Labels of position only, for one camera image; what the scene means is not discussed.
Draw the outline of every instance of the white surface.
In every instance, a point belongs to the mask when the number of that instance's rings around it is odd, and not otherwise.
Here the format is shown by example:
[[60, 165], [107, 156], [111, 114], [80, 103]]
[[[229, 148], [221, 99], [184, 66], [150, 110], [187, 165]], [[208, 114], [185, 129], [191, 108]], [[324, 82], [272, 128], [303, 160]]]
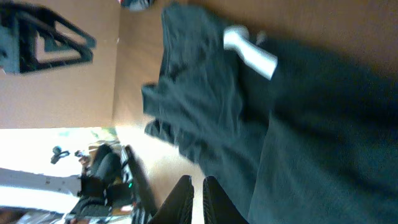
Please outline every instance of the white surface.
[[[60, 133], [70, 131], [68, 136]], [[54, 177], [68, 177], [81, 172], [81, 164], [74, 153], [87, 149], [95, 141], [86, 129], [0, 129], [3, 145], [0, 168], [19, 170]], [[61, 146], [70, 155], [51, 164], [52, 148]]]
[[35, 208], [68, 213], [79, 200], [76, 177], [49, 177], [0, 169], [0, 207]]

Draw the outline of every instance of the black metal frame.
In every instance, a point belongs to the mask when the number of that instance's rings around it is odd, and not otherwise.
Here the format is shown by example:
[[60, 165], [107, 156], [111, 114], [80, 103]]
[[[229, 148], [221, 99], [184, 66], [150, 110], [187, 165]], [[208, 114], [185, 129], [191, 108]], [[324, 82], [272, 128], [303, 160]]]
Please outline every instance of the black metal frame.
[[[42, 6], [31, 4], [0, 3], [0, 65], [6, 73], [29, 73], [78, 63], [92, 62], [95, 47], [94, 37], [82, 31], [57, 13]], [[55, 23], [59, 22], [86, 40], [78, 44], [58, 32]], [[76, 50], [80, 57], [60, 58], [39, 62], [36, 57], [37, 33], [45, 39], [45, 51]]]

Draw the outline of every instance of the brown cardboard wall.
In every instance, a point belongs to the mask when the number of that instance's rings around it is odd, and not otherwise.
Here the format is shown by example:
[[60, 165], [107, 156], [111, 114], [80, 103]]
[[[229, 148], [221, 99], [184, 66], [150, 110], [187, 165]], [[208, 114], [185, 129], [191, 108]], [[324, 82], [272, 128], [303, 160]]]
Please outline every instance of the brown cardboard wall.
[[24, 2], [47, 6], [94, 36], [97, 40], [94, 62], [27, 77], [0, 73], [0, 128], [112, 125], [119, 3], [113, 0]]
[[331, 50], [398, 78], [398, 1], [188, 1], [253, 30]]

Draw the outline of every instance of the black object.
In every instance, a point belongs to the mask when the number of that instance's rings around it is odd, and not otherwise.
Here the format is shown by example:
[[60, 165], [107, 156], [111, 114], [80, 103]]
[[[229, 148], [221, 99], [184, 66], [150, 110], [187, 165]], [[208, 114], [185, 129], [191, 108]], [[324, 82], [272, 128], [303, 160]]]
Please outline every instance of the black object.
[[106, 189], [106, 198], [108, 199], [108, 205], [115, 208], [121, 208], [125, 205], [131, 205], [132, 200], [132, 189], [129, 187], [131, 183], [123, 183], [109, 186]]
[[78, 203], [70, 212], [73, 218], [78, 220], [88, 217], [107, 217], [111, 213], [111, 207], [105, 205], [103, 197], [81, 196]]
[[193, 186], [191, 177], [184, 175], [148, 224], [190, 224], [192, 206]]
[[54, 156], [51, 157], [51, 163], [56, 164], [61, 158], [67, 157], [70, 155], [69, 151], [63, 151], [61, 147], [55, 146], [52, 149], [52, 152], [54, 153]]
[[[0, 66], [6, 73], [25, 74], [93, 61], [90, 47], [95, 47], [95, 39], [50, 9], [3, 2], [0, 3], [0, 22]], [[85, 38], [86, 44], [78, 44], [58, 32], [56, 22]], [[45, 40], [46, 52], [76, 50], [80, 57], [39, 62], [36, 57], [37, 33]]]
[[81, 191], [78, 192], [78, 196], [90, 196], [90, 197], [104, 197], [104, 190], [106, 188], [104, 182], [93, 176], [82, 175], [81, 180]]
[[121, 171], [120, 157], [116, 153], [112, 152], [105, 155], [98, 167], [93, 164], [91, 174], [100, 178], [104, 182], [105, 186], [109, 186], [116, 180], [116, 178], [119, 177], [122, 179]]
[[392, 75], [268, 38], [261, 47], [279, 59], [268, 81], [223, 49], [228, 24], [215, 15], [173, 4], [162, 22], [146, 131], [215, 176], [249, 223], [397, 223]]
[[203, 181], [203, 215], [205, 224], [249, 224], [214, 177]]
[[146, 224], [152, 219], [152, 215], [147, 212], [144, 206], [138, 202], [131, 212], [131, 224]]
[[145, 177], [145, 173], [142, 170], [138, 160], [136, 159], [131, 146], [126, 146], [124, 149], [127, 153], [127, 164], [130, 168], [133, 176], [133, 186], [138, 196], [138, 201], [141, 202], [142, 206], [148, 214], [154, 216], [157, 212], [154, 195], [152, 189]]

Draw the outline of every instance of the dark green cloth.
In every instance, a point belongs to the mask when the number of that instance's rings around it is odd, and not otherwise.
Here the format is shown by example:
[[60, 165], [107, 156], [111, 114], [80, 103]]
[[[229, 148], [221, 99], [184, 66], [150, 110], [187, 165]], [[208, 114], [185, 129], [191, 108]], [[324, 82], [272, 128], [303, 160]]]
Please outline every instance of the dark green cloth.
[[146, 132], [215, 176], [249, 223], [397, 223], [398, 85], [298, 42], [261, 45], [271, 81], [223, 50], [227, 22], [196, 6], [163, 15]]

